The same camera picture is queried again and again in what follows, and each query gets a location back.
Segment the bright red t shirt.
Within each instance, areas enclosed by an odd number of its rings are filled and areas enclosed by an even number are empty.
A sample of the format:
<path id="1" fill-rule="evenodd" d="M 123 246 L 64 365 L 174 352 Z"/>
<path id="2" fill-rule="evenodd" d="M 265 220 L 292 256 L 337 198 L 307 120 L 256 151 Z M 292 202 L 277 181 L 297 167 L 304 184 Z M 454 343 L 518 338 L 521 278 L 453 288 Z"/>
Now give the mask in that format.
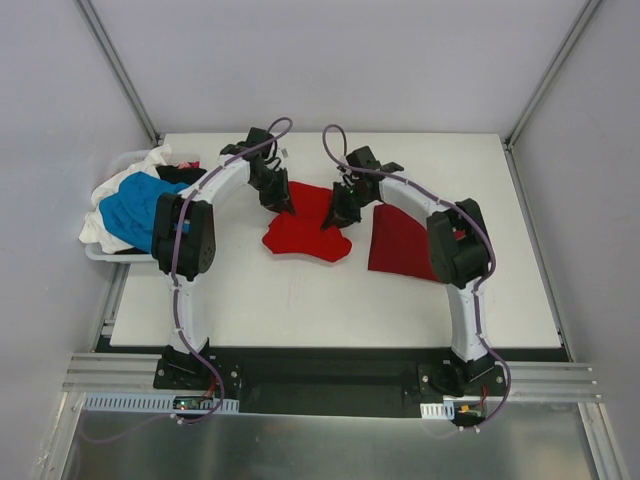
<path id="1" fill-rule="evenodd" d="M 289 189 L 295 213 L 278 214 L 262 237 L 263 245 L 274 255 L 307 255 L 329 263 L 348 256 L 351 241 L 335 226 L 322 228 L 332 192 L 295 181 Z"/>

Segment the dark red t shirt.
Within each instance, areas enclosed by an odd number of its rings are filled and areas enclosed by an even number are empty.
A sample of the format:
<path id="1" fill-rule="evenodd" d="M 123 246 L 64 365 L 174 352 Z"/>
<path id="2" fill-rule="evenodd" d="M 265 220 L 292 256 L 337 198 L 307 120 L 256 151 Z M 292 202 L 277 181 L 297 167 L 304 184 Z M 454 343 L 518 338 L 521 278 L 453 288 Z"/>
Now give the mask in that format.
<path id="1" fill-rule="evenodd" d="M 430 263 L 427 230 L 387 204 L 373 210 L 368 270 L 440 282 Z"/>

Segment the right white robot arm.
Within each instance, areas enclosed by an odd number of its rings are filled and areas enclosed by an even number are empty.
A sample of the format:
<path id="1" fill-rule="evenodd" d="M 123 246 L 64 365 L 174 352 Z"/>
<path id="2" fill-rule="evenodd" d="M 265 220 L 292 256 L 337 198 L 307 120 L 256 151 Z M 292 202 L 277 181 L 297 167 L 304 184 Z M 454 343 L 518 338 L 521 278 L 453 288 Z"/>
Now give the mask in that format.
<path id="1" fill-rule="evenodd" d="M 445 285 L 452 322 L 451 358 L 429 375 L 429 383 L 444 395 L 473 394 L 495 366 L 484 335 L 484 293 L 496 262 L 478 203 L 471 198 L 456 203 L 441 198 L 404 175 L 402 166 L 381 164 L 367 146 L 329 158 L 342 173 L 342 181 L 333 184 L 324 229 L 358 223 L 364 207 L 381 202 L 426 231 L 429 263 Z"/>

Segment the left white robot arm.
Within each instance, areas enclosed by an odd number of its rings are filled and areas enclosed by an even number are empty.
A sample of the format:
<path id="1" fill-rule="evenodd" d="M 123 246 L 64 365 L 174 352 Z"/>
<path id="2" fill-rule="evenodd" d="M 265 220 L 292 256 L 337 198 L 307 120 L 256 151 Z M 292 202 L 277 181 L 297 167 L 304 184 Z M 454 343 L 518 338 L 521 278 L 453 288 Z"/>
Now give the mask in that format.
<path id="1" fill-rule="evenodd" d="M 278 140 L 285 134 L 251 128 L 245 140 L 225 146 L 217 166 L 186 190 L 158 198 L 151 255 L 170 289 L 173 326 L 157 364 L 154 388 L 224 386 L 208 357 L 208 320 L 199 285 L 216 254 L 214 213 L 245 185 L 258 192 L 263 208 L 276 214 L 295 212 L 288 173 L 277 156 Z"/>

